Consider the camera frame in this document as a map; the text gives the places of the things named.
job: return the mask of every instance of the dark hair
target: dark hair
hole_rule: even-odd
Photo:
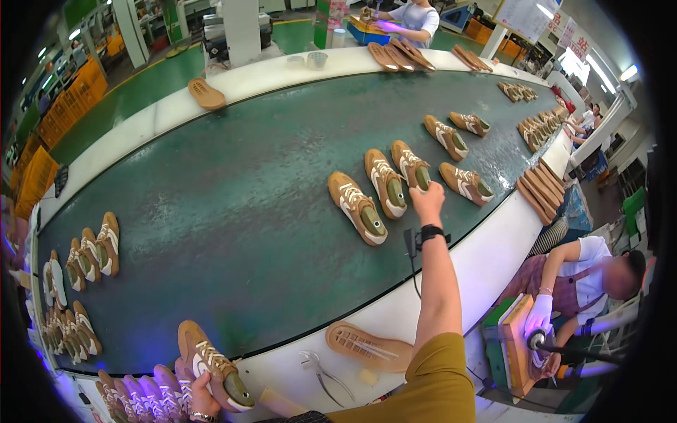
[[[634,276],[634,283],[632,284],[632,295],[629,298],[637,295],[640,288],[642,288],[642,280],[644,279],[644,272],[647,270],[647,261],[644,254],[639,250],[633,250],[628,253],[628,266]]]

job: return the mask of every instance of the bracelet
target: bracelet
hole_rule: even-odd
[[[201,422],[206,422],[206,423],[217,423],[219,419],[217,419],[214,416],[210,416],[208,414],[200,413],[199,411],[191,410],[190,412],[191,417],[195,417],[196,420],[200,420]]]

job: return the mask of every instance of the hand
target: hand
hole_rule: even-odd
[[[421,222],[421,226],[435,225],[441,227],[439,213],[444,204],[444,188],[437,182],[429,183],[428,191],[410,188],[409,195],[414,201],[414,209]]]
[[[546,363],[546,368],[541,375],[541,379],[547,379],[555,376],[559,371],[559,365],[561,362],[562,355],[560,353],[553,353]]]
[[[542,328],[546,324],[549,324],[551,314],[552,295],[538,294],[524,324],[525,336],[529,336],[534,329]]]
[[[378,30],[381,30],[383,32],[392,32],[395,34],[399,33],[399,31],[402,29],[400,25],[384,20],[376,21],[373,23],[373,25]]]
[[[221,406],[207,390],[207,384],[210,379],[211,373],[205,372],[193,382],[193,411],[217,417]]]

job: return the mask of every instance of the pliers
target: pliers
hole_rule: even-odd
[[[350,398],[355,401],[355,396],[353,393],[348,389],[348,386],[346,386],[345,383],[341,382],[339,378],[336,376],[332,375],[331,373],[327,372],[325,369],[320,366],[320,358],[318,357],[317,353],[314,353],[313,351],[299,351],[299,355],[303,358],[301,361],[301,366],[303,367],[304,370],[306,369],[312,369],[315,370],[315,375],[318,377],[318,380],[320,381],[320,385],[322,385],[322,389],[324,389],[324,392],[332,399],[336,404],[338,404],[339,407],[345,408],[339,403],[336,398],[334,398],[329,391],[327,390],[327,387],[324,384],[324,381],[322,380],[322,375],[327,376],[329,379],[333,380],[334,382],[338,383],[343,389],[345,389],[346,392],[348,392],[348,395]]]

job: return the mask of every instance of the white shirt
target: white shirt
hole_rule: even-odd
[[[426,30],[430,33],[430,38],[425,42],[409,40],[415,47],[427,49],[433,43],[433,35],[439,27],[439,14],[434,7],[421,7],[408,3],[388,12],[388,14],[392,19],[402,22],[402,28],[414,31]]]
[[[592,110],[583,112],[583,121],[578,126],[594,128],[594,114],[592,113]]]
[[[578,238],[578,242],[581,244],[581,255],[578,257],[578,261],[562,263],[557,272],[558,276],[573,276],[601,263],[603,257],[611,257],[604,237],[588,236]],[[591,271],[588,276],[576,281],[576,299],[579,307],[585,307],[602,294],[604,294],[604,291],[602,291],[601,269]],[[592,319],[601,313],[607,304],[607,298],[606,294],[603,295],[587,310],[578,313],[576,315],[578,324],[585,324],[588,319]]]

